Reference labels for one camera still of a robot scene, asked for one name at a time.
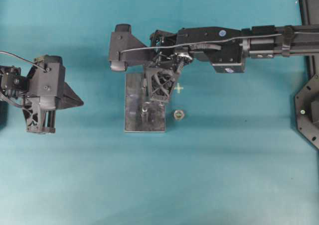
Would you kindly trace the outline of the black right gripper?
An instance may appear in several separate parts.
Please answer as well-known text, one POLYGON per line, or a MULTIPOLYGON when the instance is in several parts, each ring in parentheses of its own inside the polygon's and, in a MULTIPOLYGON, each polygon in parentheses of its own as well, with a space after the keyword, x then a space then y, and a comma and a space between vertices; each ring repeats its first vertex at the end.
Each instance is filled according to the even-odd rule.
POLYGON ((184 66, 209 62, 217 73, 243 73, 242 32, 222 27, 183 28, 177 33, 156 30, 151 36, 152 60, 145 69, 148 97, 168 103, 184 66))

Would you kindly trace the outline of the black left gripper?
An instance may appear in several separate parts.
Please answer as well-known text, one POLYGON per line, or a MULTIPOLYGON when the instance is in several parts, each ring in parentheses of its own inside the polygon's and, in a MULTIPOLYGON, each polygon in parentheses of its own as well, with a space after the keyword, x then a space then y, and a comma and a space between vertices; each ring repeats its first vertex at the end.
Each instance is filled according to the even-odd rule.
MULTIPOLYGON (((26 122, 26 130, 31 133, 55 133, 56 110, 48 111, 40 108, 38 97, 28 97, 25 94, 25 105, 23 115, 26 122)), ((84 102, 75 94, 71 87, 65 82, 63 85, 63 96, 58 102, 58 109, 64 110, 83 106, 84 102)))

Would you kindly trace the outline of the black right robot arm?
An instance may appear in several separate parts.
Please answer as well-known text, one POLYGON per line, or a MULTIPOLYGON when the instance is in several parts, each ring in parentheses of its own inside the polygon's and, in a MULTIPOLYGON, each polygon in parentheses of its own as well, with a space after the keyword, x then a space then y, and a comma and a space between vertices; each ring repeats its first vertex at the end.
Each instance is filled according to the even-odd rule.
POLYGON ((209 62, 216 73, 243 73, 245 59, 317 55, 318 25, 183 28, 176 34, 156 31, 153 60, 144 66, 147 96, 168 103, 183 68, 193 60, 209 62))

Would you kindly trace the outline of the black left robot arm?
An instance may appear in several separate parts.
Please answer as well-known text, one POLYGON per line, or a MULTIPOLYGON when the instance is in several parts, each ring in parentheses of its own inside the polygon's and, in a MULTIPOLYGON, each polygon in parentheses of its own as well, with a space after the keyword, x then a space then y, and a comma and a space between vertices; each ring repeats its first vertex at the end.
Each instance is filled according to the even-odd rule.
POLYGON ((1 66, 0 99, 21 108, 30 133, 55 133, 57 110, 80 107, 84 102, 65 82, 65 67, 52 63, 42 71, 32 67, 26 77, 21 69, 1 66))

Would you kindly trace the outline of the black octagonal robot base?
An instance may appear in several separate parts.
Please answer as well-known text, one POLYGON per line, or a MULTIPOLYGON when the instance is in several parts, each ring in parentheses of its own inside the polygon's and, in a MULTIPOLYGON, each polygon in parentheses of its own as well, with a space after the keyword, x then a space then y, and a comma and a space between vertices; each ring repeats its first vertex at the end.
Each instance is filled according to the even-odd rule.
POLYGON ((319 149, 319 75, 313 75, 294 95, 296 131, 319 149))

